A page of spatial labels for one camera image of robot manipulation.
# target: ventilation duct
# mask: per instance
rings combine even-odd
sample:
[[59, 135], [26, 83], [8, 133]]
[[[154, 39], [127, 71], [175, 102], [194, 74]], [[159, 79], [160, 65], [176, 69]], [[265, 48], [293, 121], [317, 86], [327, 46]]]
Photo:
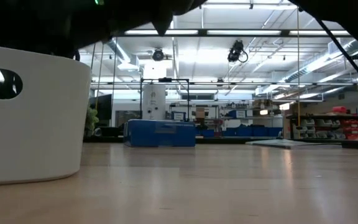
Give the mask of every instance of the ventilation duct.
[[110, 47], [110, 49], [117, 55], [118, 61], [121, 62], [121, 64], [117, 66], [118, 69], [125, 71], [139, 71], [139, 59], [136, 55], [128, 55], [124, 51], [124, 49], [116, 42], [116, 40], [111, 40], [107, 43], [107, 46]]
[[[343, 39], [339, 39], [339, 43], [341, 43], [344, 50], [349, 54], [353, 55], [358, 53], [358, 41], [351, 40], [351, 41], [343, 41]], [[307, 75], [319, 68], [322, 68], [323, 66], [326, 66], [332, 62], [334, 62], [333, 59], [335, 59], [338, 56], [341, 56], [342, 53], [338, 49], [338, 47], [335, 45], [334, 42], [330, 42], [328, 44], [328, 49], [324, 52], [321, 52], [320, 54], [314, 56], [313, 58], [305, 61], [300, 66], [300, 71], [298, 72], [298, 68], [294, 68], [290, 70], [286, 75], [285, 78], [283, 78], [280, 82], [291, 82], [298, 77], [301, 77], [303, 75]]]

